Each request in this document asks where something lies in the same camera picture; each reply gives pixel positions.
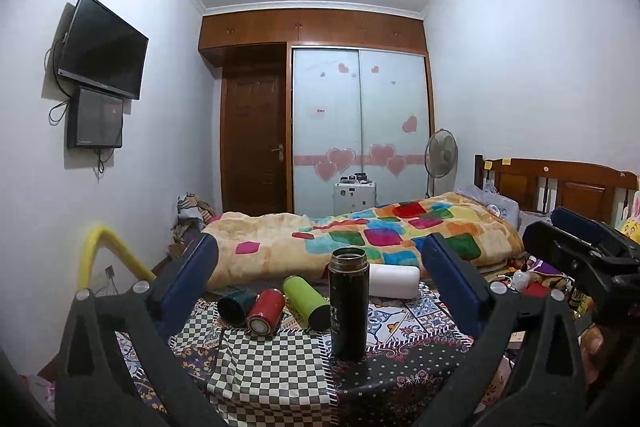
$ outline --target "headboard panel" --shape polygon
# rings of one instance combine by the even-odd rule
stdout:
[[[624,190],[628,205],[638,177],[602,165],[556,160],[500,158],[484,160],[476,155],[474,183],[482,188],[484,179],[494,173],[494,184],[503,196],[518,202],[521,210],[548,211],[549,180],[557,180],[555,206],[564,206],[585,217],[608,223],[618,188]],[[542,208],[538,207],[539,180],[544,179]]]

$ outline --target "wall-mounted tv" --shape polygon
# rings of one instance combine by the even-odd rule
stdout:
[[[124,98],[140,99],[148,39],[97,0],[78,0],[58,74]]]

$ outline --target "yellow tube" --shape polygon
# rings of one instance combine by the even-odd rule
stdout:
[[[78,289],[89,288],[91,281],[91,271],[94,267],[95,254],[98,251],[98,245],[101,241],[105,241],[110,250],[122,261],[129,271],[139,279],[145,279],[149,282],[156,279],[156,276],[138,261],[131,253],[124,241],[117,236],[113,230],[104,225],[93,227],[84,239],[84,247],[82,247],[82,259],[78,268]]]

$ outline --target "sliding wardrobe door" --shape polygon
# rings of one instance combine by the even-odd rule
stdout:
[[[334,184],[360,171],[358,52],[293,53],[293,195],[296,214],[330,216]]]
[[[364,170],[377,204],[424,198],[430,136],[424,57],[361,51]]]

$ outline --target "white box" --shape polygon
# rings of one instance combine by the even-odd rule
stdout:
[[[334,216],[351,214],[376,206],[376,183],[337,183],[334,185]]]

